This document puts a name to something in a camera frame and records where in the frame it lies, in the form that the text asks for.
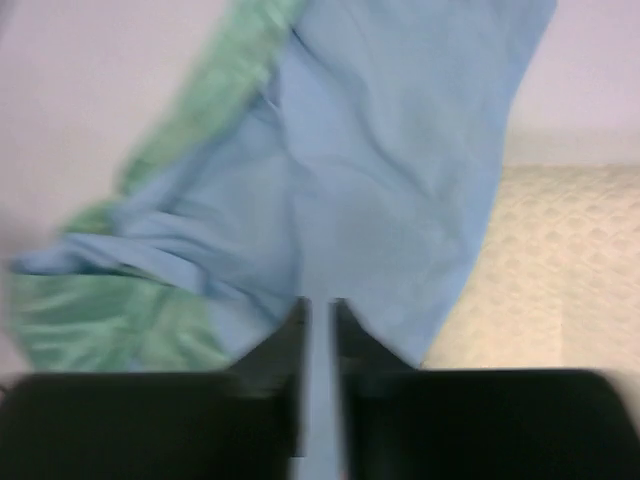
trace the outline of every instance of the green fabric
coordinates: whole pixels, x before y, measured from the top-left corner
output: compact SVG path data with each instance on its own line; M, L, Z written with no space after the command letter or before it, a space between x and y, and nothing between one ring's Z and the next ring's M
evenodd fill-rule
M235 0L169 114L135 150L114 198L67 232L109 234L109 211L188 148L238 119L268 79L304 0ZM207 302L123 266L113 275L12 274L9 330L37 370L202 370L223 366Z

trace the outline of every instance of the light blue fabric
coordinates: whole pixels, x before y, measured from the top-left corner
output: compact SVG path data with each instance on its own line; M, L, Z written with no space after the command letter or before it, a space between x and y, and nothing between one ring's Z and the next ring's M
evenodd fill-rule
M551 0L311 0L239 126L112 212L18 259L39 274L125 264L210 299L241 355L295 295L314 302L305 478L339 470L326 304L418 364L478 254L510 101Z

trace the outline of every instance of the black object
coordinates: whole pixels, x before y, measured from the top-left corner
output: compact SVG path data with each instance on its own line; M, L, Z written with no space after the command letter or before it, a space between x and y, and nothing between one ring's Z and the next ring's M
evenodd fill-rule
M25 378L0 408L0 477L290 478L306 319L300 300L223 372ZM350 480L640 479L640 440L604 377L417 371L345 302L333 320Z

